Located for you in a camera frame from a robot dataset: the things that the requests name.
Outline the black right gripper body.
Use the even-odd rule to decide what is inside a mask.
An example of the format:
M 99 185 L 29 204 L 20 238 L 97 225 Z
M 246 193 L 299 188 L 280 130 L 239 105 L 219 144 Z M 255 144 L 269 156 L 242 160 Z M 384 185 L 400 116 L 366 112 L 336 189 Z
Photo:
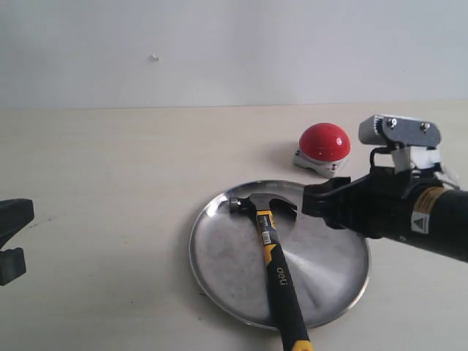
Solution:
M 371 167 L 368 175 L 355 181 L 332 178 L 323 184 L 325 223 L 381 238 L 385 230 L 394 228 L 410 194 L 422 185 L 423 178 L 411 171 L 397 173 L 392 167 Z

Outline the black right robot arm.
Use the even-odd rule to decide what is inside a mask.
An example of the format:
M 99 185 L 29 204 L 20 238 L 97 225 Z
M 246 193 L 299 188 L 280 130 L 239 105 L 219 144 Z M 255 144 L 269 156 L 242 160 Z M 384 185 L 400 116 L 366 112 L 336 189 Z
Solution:
M 372 167 L 355 181 L 337 177 L 310 184 L 301 211 L 333 229 L 467 261 L 467 192 L 447 188 L 433 170 Z

